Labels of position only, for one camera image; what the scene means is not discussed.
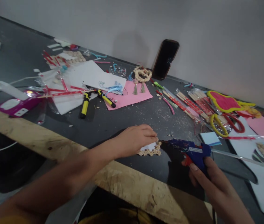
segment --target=pink paper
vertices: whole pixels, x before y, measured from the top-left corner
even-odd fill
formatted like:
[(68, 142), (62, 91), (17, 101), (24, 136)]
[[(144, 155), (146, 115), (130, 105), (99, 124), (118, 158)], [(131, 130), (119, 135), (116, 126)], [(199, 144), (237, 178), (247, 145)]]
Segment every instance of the pink paper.
[(260, 118), (247, 118), (248, 125), (258, 134), (264, 136), (264, 117)]
[(116, 104), (116, 108), (112, 108), (109, 104), (105, 103), (107, 106), (108, 110), (115, 110), (115, 109), (119, 109), (121, 107), (124, 106), (128, 106), (131, 104), (135, 104), (135, 103), (139, 103), (141, 101), (144, 100), (148, 100), (150, 98), (153, 98), (153, 96), (150, 94), (147, 85), (144, 84), (144, 88), (145, 88), (145, 93), (141, 93), (141, 83), (137, 84), (137, 95), (134, 95), (134, 86), (135, 84), (132, 81), (126, 81), (124, 90), (123, 90), (123, 96), (121, 95), (117, 95), (114, 93), (108, 93), (108, 97), (113, 99), (112, 101), (114, 102), (115, 100), (117, 100)]

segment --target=table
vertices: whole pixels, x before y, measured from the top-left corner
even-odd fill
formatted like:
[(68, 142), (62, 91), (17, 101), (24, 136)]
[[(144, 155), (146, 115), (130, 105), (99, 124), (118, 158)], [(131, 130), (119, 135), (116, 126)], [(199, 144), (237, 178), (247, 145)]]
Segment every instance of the table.
[[(0, 42), (0, 80), (5, 82), (35, 76), (34, 68), (47, 71), (48, 65), (41, 56), (44, 49), (50, 54), (60, 53), (51, 52), (46, 47), (55, 43), (52, 37), (3, 18), (0, 18)], [(126, 67), (127, 76), (136, 66), (112, 57), (105, 60)], [(109, 64), (100, 67), (105, 71)], [(182, 92), (187, 90), (184, 90), (183, 81), (174, 77), (168, 76), (159, 83), (172, 92), (176, 88)], [(89, 108), (93, 105), (100, 108), (88, 111), (86, 120), (78, 120), (78, 108), (65, 115), (54, 114), (48, 108), (42, 127), (34, 124), (38, 107), (20, 119), (9, 119), (0, 113), (0, 132), (46, 158), (59, 161), (72, 153), (92, 148), (129, 126), (142, 123), (152, 126), (159, 139), (168, 139), (167, 135), (172, 134), (177, 139), (198, 144), (192, 120), (180, 109), (176, 109), (173, 116), (166, 103), (158, 99), (151, 83), (147, 84), (154, 96), (152, 99), (108, 111), (103, 101), (95, 98), (90, 101)], [(30, 79), (15, 84), (27, 85), (35, 86), (36, 83)], [(0, 103), (9, 98), (0, 92)], [(228, 141), (221, 142), (222, 146), (216, 146), (216, 149), (234, 152)], [(214, 160), (237, 190), (255, 222), (264, 223), (264, 214), (246, 184), (247, 180), (256, 182), (251, 171), (237, 159), (214, 155)], [(210, 204), (204, 202), (206, 198), (202, 189), (192, 187), (188, 170), (180, 165), (177, 153), (163, 151), (161, 156), (121, 158), (106, 166), (94, 180), (98, 186), (165, 222), (212, 222)]]

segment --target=white wall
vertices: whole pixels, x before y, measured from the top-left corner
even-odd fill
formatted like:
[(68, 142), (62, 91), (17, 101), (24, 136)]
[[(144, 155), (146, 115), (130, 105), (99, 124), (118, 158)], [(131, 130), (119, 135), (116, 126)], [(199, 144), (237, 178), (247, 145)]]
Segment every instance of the white wall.
[(0, 16), (149, 68), (174, 39), (170, 75), (264, 107), (264, 0), (0, 0)]

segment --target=gray tabletop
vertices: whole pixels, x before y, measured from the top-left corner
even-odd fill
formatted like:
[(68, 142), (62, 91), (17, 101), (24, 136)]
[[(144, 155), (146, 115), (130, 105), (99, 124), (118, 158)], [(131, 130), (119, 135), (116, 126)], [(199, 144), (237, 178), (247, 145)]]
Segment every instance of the gray tabletop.
[[(0, 18), (0, 42), (2, 43), (0, 49), (0, 80), (8, 83), (24, 77), (36, 76), (36, 73), (33, 72), (34, 68), (38, 68), (42, 72), (47, 71), (48, 65), (41, 56), (44, 49), (49, 54), (59, 54), (61, 52), (53, 52), (46, 47), (55, 43), (52, 37), (3, 18)], [(107, 57), (105, 61), (114, 62), (125, 67), (127, 77), (136, 66), (112, 57)], [(99, 66), (105, 71), (109, 69), (110, 65), (101, 64)], [(172, 92), (176, 88), (185, 91), (183, 81), (170, 76), (161, 82), (159, 81), (159, 83)], [(28, 79), (14, 86), (24, 90), (25, 87), (21, 88), (21, 86), (28, 85), (36, 86), (37, 83), (33, 79)], [(200, 144), (194, 134), (194, 128), (198, 133), (200, 131), (199, 127), (194, 127), (193, 121), (181, 109), (175, 109), (175, 115), (173, 115), (167, 104), (158, 99), (155, 88), (151, 83), (147, 83), (147, 86), (154, 97), (133, 106), (108, 111), (101, 99), (91, 100), (88, 116), (85, 120), (78, 119), (79, 108), (65, 115), (55, 114), (47, 108), (43, 126), (88, 148), (96, 146), (129, 126), (143, 123), (149, 124), (157, 132), (159, 139), (172, 138), (168, 137), (168, 134), (171, 134), (177, 139), (194, 141), (196, 144)], [(9, 95), (0, 92), (0, 103), (10, 98)], [(36, 122), (39, 111), (40, 108), (36, 107), (23, 118)], [(228, 141), (221, 140), (221, 143), (221, 146), (215, 146), (214, 148), (235, 152)], [(257, 180), (254, 174), (237, 159), (223, 155), (213, 155), (213, 158), (231, 181), (254, 221), (264, 223), (264, 214), (261, 212), (249, 184), (249, 181), (256, 183)], [(207, 200), (202, 189), (194, 188), (191, 185), (188, 178), (188, 168), (180, 165), (181, 155), (178, 152), (162, 150), (160, 156), (131, 156), (117, 161), (200, 199)]]

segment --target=hand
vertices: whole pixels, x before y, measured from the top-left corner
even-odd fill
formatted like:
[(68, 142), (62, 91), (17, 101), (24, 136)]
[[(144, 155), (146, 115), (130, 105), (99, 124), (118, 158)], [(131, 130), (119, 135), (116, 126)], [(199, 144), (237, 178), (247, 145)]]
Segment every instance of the hand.
[(118, 136), (109, 140), (110, 153), (114, 159), (128, 157), (139, 153), (140, 149), (158, 140), (157, 133), (147, 125), (129, 127)]
[(190, 164), (189, 177), (194, 186), (204, 188), (212, 206), (225, 223), (254, 223), (237, 192), (211, 157), (204, 158), (210, 180), (194, 164)]

